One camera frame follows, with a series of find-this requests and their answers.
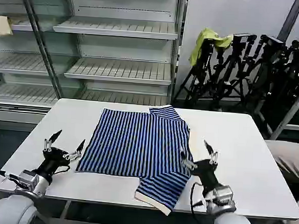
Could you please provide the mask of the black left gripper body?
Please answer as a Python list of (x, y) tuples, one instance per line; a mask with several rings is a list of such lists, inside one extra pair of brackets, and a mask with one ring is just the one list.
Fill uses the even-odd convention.
[(52, 147), (51, 152), (43, 151), (44, 161), (35, 170), (35, 173), (51, 182), (53, 175), (67, 172), (70, 169), (70, 160), (63, 158), (68, 152)]

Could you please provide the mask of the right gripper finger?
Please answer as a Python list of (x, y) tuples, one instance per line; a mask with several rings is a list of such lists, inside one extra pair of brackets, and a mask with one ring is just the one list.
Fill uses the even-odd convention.
[(198, 166), (189, 159), (187, 159), (187, 156), (184, 151), (180, 151), (180, 156), (182, 159), (181, 164), (184, 167), (186, 167), (187, 169), (197, 169)]
[(214, 151), (212, 146), (206, 142), (206, 140), (204, 140), (204, 144), (205, 144), (205, 147), (209, 153), (209, 156), (210, 156), (210, 161), (209, 163), (211, 165), (217, 165), (218, 164), (218, 155), (219, 153), (217, 151)]

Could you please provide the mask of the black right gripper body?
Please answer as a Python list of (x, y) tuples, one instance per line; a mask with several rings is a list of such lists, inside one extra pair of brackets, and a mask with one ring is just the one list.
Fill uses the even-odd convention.
[(206, 196), (207, 193), (214, 188), (221, 186), (221, 183), (218, 182), (218, 179), (215, 176), (215, 170), (218, 165), (210, 163), (210, 161), (210, 159), (205, 159), (194, 162), (197, 168), (191, 171), (191, 174), (198, 176), (201, 181), (201, 185), (203, 186), (203, 196)]

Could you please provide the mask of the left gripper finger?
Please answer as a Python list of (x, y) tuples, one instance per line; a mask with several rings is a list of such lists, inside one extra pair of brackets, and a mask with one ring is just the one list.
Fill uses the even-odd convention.
[(63, 155), (63, 158), (65, 160), (71, 160), (71, 161), (74, 161), (76, 159), (79, 159), (81, 157), (81, 152), (83, 150), (83, 147), (84, 147), (84, 143), (85, 143), (85, 139), (80, 143), (80, 145), (77, 147), (77, 149), (72, 152), (72, 153), (68, 153), (68, 154), (64, 154)]
[(56, 141), (56, 139), (59, 137), (59, 135), (61, 134), (61, 132), (62, 132), (62, 130), (60, 130), (60, 131), (52, 134), (49, 139), (45, 139), (43, 151), (49, 151), (49, 152), (51, 152), (52, 144)]

